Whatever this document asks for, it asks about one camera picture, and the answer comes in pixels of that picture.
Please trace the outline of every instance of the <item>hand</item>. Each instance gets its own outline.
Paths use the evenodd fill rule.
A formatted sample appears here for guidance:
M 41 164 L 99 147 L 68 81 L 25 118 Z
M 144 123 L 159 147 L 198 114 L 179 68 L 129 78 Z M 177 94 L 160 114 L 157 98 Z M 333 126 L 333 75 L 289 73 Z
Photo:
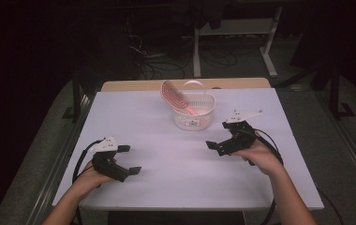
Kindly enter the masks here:
M 69 191 L 75 193 L 80 200 L 84 199 L 93 189 L 99 185 L 114 181 L 109 176 L 103 175 L 94 170 L 93 163 L 89 161 L 83 172 L 78 176 L 76 181 L 70 187 Z
M 245 161 L 251 160 L 260 168 L 261 172 L 269 176 L 279 169 L 284 169 L 271 150 L 258 139 L 249 148 L 237 151 L 233 155 L 242 157 Z

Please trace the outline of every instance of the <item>plastic basket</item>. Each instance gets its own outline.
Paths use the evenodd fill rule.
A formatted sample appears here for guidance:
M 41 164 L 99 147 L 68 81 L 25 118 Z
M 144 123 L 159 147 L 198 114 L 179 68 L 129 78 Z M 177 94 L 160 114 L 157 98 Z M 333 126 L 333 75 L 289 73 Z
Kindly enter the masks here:
M 208 128 L 213 122 L 215 97 L 206 93 L 204 85 L 198 81 L 188 81 L 184 83 L 183 88 L 187 84 L 196 83 L 201 85 L 202 93 L 184 93 L 189 106 L 198 113 L 192 115 L 187 110 L 175 110 L 174 121 L 178 128 L 190 131 L 198 131 Z

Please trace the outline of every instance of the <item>white tabletop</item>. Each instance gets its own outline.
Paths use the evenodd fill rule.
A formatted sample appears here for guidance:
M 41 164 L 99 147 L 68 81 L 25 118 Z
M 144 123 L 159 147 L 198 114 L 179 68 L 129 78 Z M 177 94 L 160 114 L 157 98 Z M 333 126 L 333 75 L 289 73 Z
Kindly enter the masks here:
M 70 187 L 82 150 L 93 141 L 113 135 L 118 144 L 131 146 L 128 153 L 116 155 L 117 163 L 125 168 L 141 166 L 141 172 L 129 176 L 124 183 L 103 184 L 81 202 L 81 207 L 102 210 L 268 208 L 273 199 L 268 177 L 240 157 L 220 157 L 205 143 L 220 143 L 230 138 L 222 122 L 234 110 L 263 110 L 262 115 L 247 122 L 274 139 L 307 207 L 323 208 L 275 90 L 207 92 L 215 96 L 216 105 L 214 121 L 203 131 L 185 131 L 175 126 L 172 110 L 158 91 L 97 93 L 52 204 L 56 205 Z M 92 156 L 87 154 L 82 167 Z

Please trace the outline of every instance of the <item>table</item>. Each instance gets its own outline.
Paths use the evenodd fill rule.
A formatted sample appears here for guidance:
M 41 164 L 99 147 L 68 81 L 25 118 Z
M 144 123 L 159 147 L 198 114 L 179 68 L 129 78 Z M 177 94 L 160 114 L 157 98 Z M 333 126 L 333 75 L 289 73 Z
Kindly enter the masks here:
M 178 87 L 185 82 L 172 81 Z M 234 109 L 262 109 L 262 115 L 247 122 L 273 137 L 307 207 L 323 208 L 277 94 L 267 80 L 199 81 L 216 99 L 214 121 L 204 131 L 185 131 L 174 125 L 171 108 L 159 95 L 163 81 L 106 82 L 95 97 L 52 204 L 71 185 L 82 150 L 113 135 L 118 144 L 131 146 L 128 153 L 116 155 L 118 164 L 125 168 L 142 166 L 141 173 L 129 176 L 124 183 L 103 184 L 81 202 L 81 207 L 153 211 L 268 208 L 273 199 L 269 178 L 239 157 L 220 157 L 205 144 L 230 138 L 221 123 Z M 260 88 L 255 88 L 255 83 L 260 83 Z M 225 89 L 208 89 L 213 87 Z M 84 162 L 91 157 L 87 154 Z

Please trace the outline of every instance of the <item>gray carpet floor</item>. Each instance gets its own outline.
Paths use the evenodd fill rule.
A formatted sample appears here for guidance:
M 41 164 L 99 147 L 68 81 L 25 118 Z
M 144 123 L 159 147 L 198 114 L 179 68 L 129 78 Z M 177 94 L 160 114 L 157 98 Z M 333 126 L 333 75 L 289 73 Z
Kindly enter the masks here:
M 299 68 L 289 66 L 289 60 L 298 42 L 297 38 L 276 39 L 271 49 L 271 57 L 279 76 L 274 79 L 268 77 L 257 44 L 254 44 L 259 40 L 253 41 L 248 46 L 241 45 L 243 48 L 235 50 L 237 52 L 234 58 L 219 61 L 225 65 L 225 68 L 216 68 L 215 64 L 212 64 L 213 61 L 203 58 L 201 61 L 202 77 L 266 77 L 271 84 L 274 84 L 285 81 L 301 71 Z M 224 52 L 219 52 L 219 54 L 227 53 L 229 48 L 228 46 L 228 49 L 223 49 Z M 212 54 L 207 52 L 206 47 L 202 50 L 204 55 Z M 191 78 L 193 66 L 190 60 L 185 65 L 186 59 L 182 58 L 181 62 L 177 62 L 184 62 L 181 64 L 184 67 L 180 69 L 165 67 L 165 70 L 153 75 L 155 78 L 163 79 L 182 78 L 184 75 L 186 78 Z M 295 83 L 293 86 L 296 88 L 277 89 L 277 94 L 315 183 L 332 200 L 345 224 L 356 224 L 356 159 L 353 158 L 348 142 L 343 138 L 339 129 L 345 128 L 356 144 L 356 116 L 346 117 L 341 121 L 333 119 L 326 109 L 325 101 L 329 96 L 328 90 L 312 91 L 309 88 L 311 78 L 309 76 Z M 356 88 L 345 79 L 341 79 L 340 86 L 340 100 L 347 102 L 356 114 Z M 57 162 L 56 158 L 61 153 L 72 150 L 72 144 L 77 137 L 77 133 L 75 134 L 72 130 L 80 130 L 78 126 L 83 122 L 82 119 L 79 124 L 73 124 L 71 119 L 63 118 L 69 107 L 72 107 L 71 82 L 61 90 L 50 107 L 20 170 L 0 205 L 0 224 L 38 224 L 52 209 L 53 194 L 64 172 L 61 168 L 67 165 L 68 154 L 63 157 L 62 161 Z M 48 193 L 44 193 L 45 186 L 49 187 Z M 340 224 L 333 207 L 326 199 L 322 199 L 325 208 L 312 212 L 319 224 Z M 107 224 L 107 212 L 83 210 L 82 216 L 84 225 Z M 265 216 L 266 212 L 263 211 L 245 212 L 247 224 L 259 224 Z M 278 217 L 274 216 L 273 222 L 277 221 Z

